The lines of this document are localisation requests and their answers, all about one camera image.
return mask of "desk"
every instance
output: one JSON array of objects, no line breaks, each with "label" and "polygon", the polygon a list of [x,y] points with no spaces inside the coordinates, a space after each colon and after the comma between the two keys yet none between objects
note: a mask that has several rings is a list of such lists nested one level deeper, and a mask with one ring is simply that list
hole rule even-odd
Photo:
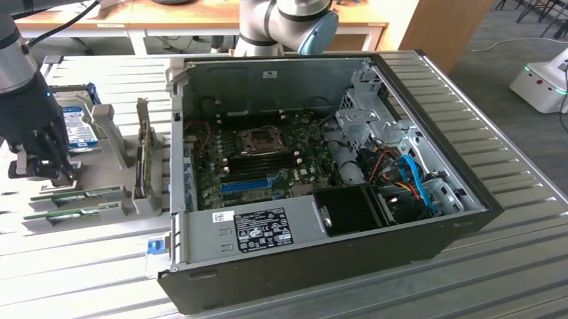
[{"label": "desk", "polygon": [[[334,8],[340,14],[340,35],[361,35],[363,50],[377,48],[385,23],[384,14],[375,6],[345,1]],[[151,0],[134,0],[102,10],[105,18],[85,19],[54,37],[129,37],[135,55],[146,56],[146,37],[210,36],[240,34],[240,1],[206,1],[178,6],[158,5]],[[18,21],[23,36],[38,37],[68,20],[74,14],[48,11]],[[337,50],[356,50],[353,39],[344,37]]]},{"label": "desk", "polygon": [[[346,47],[348,39],[337,38],[332,47],[373,51],[377,48],[385,18],[380,14],[375,2],[360,4],[345,1],[345,5],[333,4],[340,15],[338,35],[364,35],[363,48]],[[147,55],[145,37],[179,35],[238,35],[240,34],[240,1],[205,1],[189,5],[178,5],[165,9],[151,0],[137,0],[133,6],[130,34],[137,55]]]},{"label": "desk", "polygon": [[[54,37],[129,37],[129,23],[131,18],[133,2],[121,3],[101,10],[102,18],[83,19]],[[36,38],[47,31],[67,23],[75,13],[46,11],[16,21],[26,38]]]},{"label": "desk", "polygon": [[[107,8],[103,19],[81,21],[56,37],[130,37],[137,55],[147,55],[145,37],[238,35],[238,0],[199,0],[163,6],[134,0]],[[493,0],[367,0],[334,4],[340,29],[332,51],[423,49],[445,72],[459,62]],[[44,12],[18,21],[24,37],[36,37],[71,19]]]}]

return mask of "gray robot arm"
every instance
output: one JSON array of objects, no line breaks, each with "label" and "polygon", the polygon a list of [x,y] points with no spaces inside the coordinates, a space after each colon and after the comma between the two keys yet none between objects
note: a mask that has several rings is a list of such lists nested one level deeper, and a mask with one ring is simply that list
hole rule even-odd
[{"label": "gray robot arm", "polygon": [[282,45],[320,54],[332,44],[340,18],[330,0],[241,0],[236,56],[281,55]]},{"label": "gray robot arm", "polygon": [[26,13],[42,9],[48,9],[59,5],[70,5],[85,0],[4,0],[0,3],[0,14],[7,13],[15,15],[18,13]]},{"label": "gray robot arm", "polygon": [[81,1],[0,2],[0,136],[18,154],[8,176],[50,178],[63,185],[71,183],[75,172],[67,159],[62,108],[11,15],[77,2]]}]

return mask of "red wire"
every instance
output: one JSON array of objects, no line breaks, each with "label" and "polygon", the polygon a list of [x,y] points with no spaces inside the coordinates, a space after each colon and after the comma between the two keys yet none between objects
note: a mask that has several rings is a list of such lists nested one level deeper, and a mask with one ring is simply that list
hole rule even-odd
[{"label": "red wire", "polygon": [[375,174],[377,173],[377,170],[380,168],[381,165],[381,161],[383,161],[383,156],[385,156],[385,154],[388,153],[395,153],[395,155],[399,153],[399,151],[395,150],[385,150],[380,156],[380,160],[377,161],[377,164],[375,165],[375,169],[373,169],[373,173],[372,173],[372,177],[369,178],[369,181],[373,181],[375,178]]},{"label": "red wire", "polygon": [[416,191],[415,186],[411,183],[408,183],[407,185],[411,187],[411,191],[415,194],[416,199],[420,199],[420,195],[419,195],[419,192]]},{"label": "red wire", "polygon": [[202,147],[199,148],[199,154],[203,152],[205,147],[207,146],[207,144],[210,143],[210,139],[211,139],[211,127],[210,124],[207,122],[203,121],[191,121],[186,123],[186,126],[183,127],[183,130],[187,130],[187,128],[194,125],[194,124],[203,124],[205,127],[207,128],[207,138],[205,139],[205,143],[202,145]]}]

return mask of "white cable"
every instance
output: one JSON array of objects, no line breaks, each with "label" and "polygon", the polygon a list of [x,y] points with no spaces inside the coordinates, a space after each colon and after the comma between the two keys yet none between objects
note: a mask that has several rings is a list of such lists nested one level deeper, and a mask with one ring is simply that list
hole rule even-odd
[{"label": "white cable", "polygon": [[566,42],[566,41],[559,41],[559,40],[550,39],[550,38],[518,38],[518,39],[511,39],[511,40],[499,41],[495,45],[492,45],[492,46],[491,46],[491,47],[488,47],[487,49],[472,50],[472,52],[485,52],[485,51],[492,50],[496,46],[499,46],[499,45],[500,45],[500,44],[503,44],[503,43],[514,42],[514,41],[523,41],[523,40],[547,40],[547,41],[552,41],[552,42],[556,42],[556,43],[564,43],[564,44],[568,44],[568,42]]}]

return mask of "white robot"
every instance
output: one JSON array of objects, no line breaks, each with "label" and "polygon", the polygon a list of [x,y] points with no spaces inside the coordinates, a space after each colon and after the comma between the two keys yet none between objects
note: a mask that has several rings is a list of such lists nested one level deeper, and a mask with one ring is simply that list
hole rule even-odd
[{"label": "white robot", "polygon": [[539,112],[568,112],[567,67],[568,49],[551,62],[527,64],[510,86]]}]

